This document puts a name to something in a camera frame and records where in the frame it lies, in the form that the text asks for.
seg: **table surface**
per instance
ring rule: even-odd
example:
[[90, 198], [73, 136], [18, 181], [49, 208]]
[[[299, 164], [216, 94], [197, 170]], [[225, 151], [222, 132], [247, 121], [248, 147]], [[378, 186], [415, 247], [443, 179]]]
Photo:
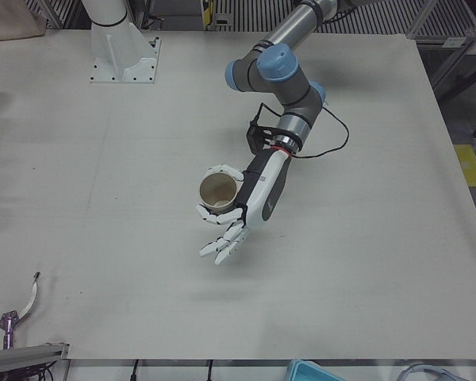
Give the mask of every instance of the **table surface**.
[[[194, 205], [244, 168], [226, 64], [262, 34], [162, 33], [155, 85], [89, 84], [90, 34], [0, 43], [0, 312], [17, 346], [72, 358], [476, 359], [476, 210], [414, 42], [313, 35], [298, 50], [349, 145], [294, 160], [272, 219], [223, 266]], [[340, 144], [317, 119], [305, 154]], [[0, 348], [2, 332], [0, 331]]]

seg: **robot finger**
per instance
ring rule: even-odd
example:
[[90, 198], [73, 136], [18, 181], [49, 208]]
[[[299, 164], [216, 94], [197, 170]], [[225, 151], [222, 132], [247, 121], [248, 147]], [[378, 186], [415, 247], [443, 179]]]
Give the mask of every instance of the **robot finger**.
[[219, 264], [225, 262], [245, 242], [245, 239], [249, 233], [250, 229], [245, 226], [238, 234], [236, 239], [226, 246], [224, 250], [218, 253], [217, 258], [215, 258], [215, 264], [218, 266]]
[[233, 177], [236, 181], [244, 181], [244, 174], [238, 171], [237, 169], [228, 166], [227, 164], [219, 164], [214, 167], [211, 167], [205, 173], [205, 177], [212, 175], [213, 173], [224, 172]]

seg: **black cable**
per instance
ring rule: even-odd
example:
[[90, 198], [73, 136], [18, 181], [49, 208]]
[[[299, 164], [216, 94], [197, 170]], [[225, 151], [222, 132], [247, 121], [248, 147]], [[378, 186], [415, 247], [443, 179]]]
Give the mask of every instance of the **black cable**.
[[212, 381], [212, 368], [213, 368], [213, 360], [209, 360], [208, 363], [208, 377], [206, 381]]
[[134, 361], [134, 369], [132, 370], [132, 374], [130, 375], [130, 381], [136, 381], [136, 371], [137, 371], [137, 364], [139, 363], [139, 359]]
[[265, 109], [267, 109], [268, 111], [270, 111], [273, 115], [275, 115], [276, 117], [281, 117], [282, 115], [273, 111], [270, 107], [268, 107], [268, 105], [266, 105], [265, 103], [261, 102], [261, 104], [259, 105], [259, 110], [257, 110], [257, 114], [255, 115], [254, 117], [254, 121], [258, 121], [259, 120], [259, 116], [261, 115], [261, 111], [263, 110], [263, 107]]
[[310, 155], [310, 156], [296, 156], [296, 155], [293, 155], [293, 157], [295, 157], [297, 159], [313, 159], [313, 158], [316, 158], [316, 157], [321, 157], [323, 155], [326, 155], [327, 153], [330, 153], [330, 152], [339, 151], [340, 149], [342, 149], [346, 146], [347, 142], [349, 141], [349, 128], [346, 126], [346, 124], [343, 121], [341, 121], [334, 113], [332, 113], [326, 107], [323, 106], [323, 110], [326, 111], [328, 114], [330, 114], [332, 117], [334, 117], [345, 128], [346, 133], [347, 133], [346, 139], [344, 140], [344, 142], [342, 143], [341, 146], [329, 149], [328, 151], [324, 151], [324, 152], [319, 153], [317, 155]]
[[[259, 120], [259, 116], [261, 114], [261, 110], [263, 109], [263, 107], [265, 109], [267, 109], [268, 111], [270, 111], [273, 115], [275, 115], [277, 117], [282, 116], [281, 114], [273, 111], [270, 107], [268, 107], [266, 104], [261, 102], [261, 105], [259, 106], [259, 110], [257, 111], [257, 114], [255, 115], [255, 117], [253, 119], [253, 121], [255, 121], [256, 123]], [[341, 121], [334, 113], [332, 113], [330, 110], [328, 110], [326, 107], [323, 106], [323, 110], [326, 111], [328, 114], [330, 114], [332, 117], [334, 117], [345, 128], [347, 136], [346, 136], [344, 142], [339, 147], [329, 149], [328, 151], [324, 151], [324, 152], [319, 153], [317, 155], [310, 155], [310, 156], [296, 156], [296, 155], [293, 155], [294, 158], [296, 158], [296, 159], [314, 159], [314, 158], [326, 155], [327, 153], [330, 153], [330, 152], [339, 151], [340, 149], [344, 148], [347, 145], [347, 142], [349, 141], [349, 135], [350, 135], [349, 134], [349, 128], [347, 127], [347, 125], [343, 121]]]
[[358, 9], [358, 7], [355, 6], [354, 8], [351, 8], [350, 10], [344, 11], [342, 14], [337, 14], [337, 15], [333, 16], [332, 18], [330, 18], [329, 20], [326, 20], [325, 22], [323, 22], [323, 25], [333, 24], [334, 22], [338, 22], [340, 20], [343, 20], [344, 18], [346, 18], [347, 16], [349, 16], [350, 14], [355, 12], [357, 9]]

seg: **metal frame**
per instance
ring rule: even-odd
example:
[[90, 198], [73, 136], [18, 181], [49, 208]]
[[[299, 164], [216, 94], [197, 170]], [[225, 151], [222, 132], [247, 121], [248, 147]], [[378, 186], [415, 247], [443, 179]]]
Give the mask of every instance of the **metal frame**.
[[37, 0], [37, 3], [39, 4], [40, 8], [42, 9], [42, 13], [48, 19], [48, 21], [51, 23], [51, 25], [55, 29], [62, 29], [63, 28], [63, 22], [58, 17], [58, 14], [56, 14], [55, 8], [53, 8], [50, 1], [49, 0]]
[[462, 61], [463, 57], [469, 52], [469, 49], [476, 43], [476, 27], [474, 28], [473, 35], [467, 37], [466, 43], [453, 52], [437, 69], [436, 73], [430, 78], [430, 84], [434, 91], [440, 88], [441, 83], [449, 76], [451, 71]]
[[409, 30], [405, 32], [405, 35], [407, 36], [407, 38], [411, 40], [414, 40], [416, 38], [417, 34], [420, 32], [421, 27], [427, 21], [430, 13], [432, 13], [434, 8], [436, 8], [436, 5], [437, 5], [437, 0], [427, 0], [425, 2], [425, 4], [423, 5], [423, 8], [416, 16], [416, 19], [413, 21], [413, 23], [409, 27]]
[[37, 347], [0, 351], [0, 372], [52, 363], [67, 358], [69, 344], [47, 344]]

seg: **metal bracket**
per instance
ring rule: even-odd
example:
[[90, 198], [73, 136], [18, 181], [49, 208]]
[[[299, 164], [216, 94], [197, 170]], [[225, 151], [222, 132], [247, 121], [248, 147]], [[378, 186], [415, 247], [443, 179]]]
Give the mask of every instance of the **metal bracket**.
[[39, 272], [36, 272], [33, 276], [32, 294], [30, 295], [30, 300], [25, 308], [23, 308], [20, 313], [16, 310], [5, 312], [0, 318], [0, 329], [3, 329], [5, 332], [3, 337], [4, 349], [11, 349], [14, 347], [14, 328], [32, 310], [33, 303], [37, 297], [37, 280], [39, 279], [39, 276]]

